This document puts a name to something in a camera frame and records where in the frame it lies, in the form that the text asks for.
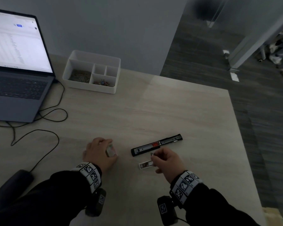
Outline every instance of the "small container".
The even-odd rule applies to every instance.
[[[90,82],[82,83],[69,80],[73,69],[91,72]],[[74,50],[67,61],[63,80],[68,87],[115,94],[120,70],[121,59],[119,58]],[[93,84],[102,79],[109,86]]]

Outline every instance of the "laptop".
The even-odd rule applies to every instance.
[[[37,18],[0,10],[0,121],[33,122],[54,79]]]

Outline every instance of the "laptop keyboard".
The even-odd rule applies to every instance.
[[[0,76],[0,96],[39,100],[47,82]]]

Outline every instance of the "wooden table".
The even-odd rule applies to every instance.
[[[61,79],[64,64],[54,67]],[[54,85],[44,106],[56,104],[61,90]],[[265,225],[227,90],[122,70],[115,95],[66,88],[60,108],[69,113],[64,122],[41,120],[17,129],[17,138],[33,129],[47,129],[61,140],[34,170],[32,186],[80,163],[86,144],[95,137],[112,138],[119,154],[103,176],[107,198],[102,215],[89,218],[81,211],[71,225],[162,225],[156,200],[168,195],[169,184],[155,168],[139,170],[138,163],[149,160],[150,153],[132,157],[130,149],[178,133],[183,140],[168,147],[187,168],[231,205]],[[49,118],[63,116],[57,111]],[[17,170],[30,170],[57,142],[53,134],[44,132],[32,133],[13,147],[11,139],[11,129],[0,128],[0,186]],[[177,214],[184,218],[185,211],[177,209]]]

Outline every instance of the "black sweater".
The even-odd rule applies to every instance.
[[[57,172],[2,210],[0,226],[68,226],[90,198],[90,185],[80,172]],[[184,209],[190,225],[258,225],[202,183],[192,190]]]

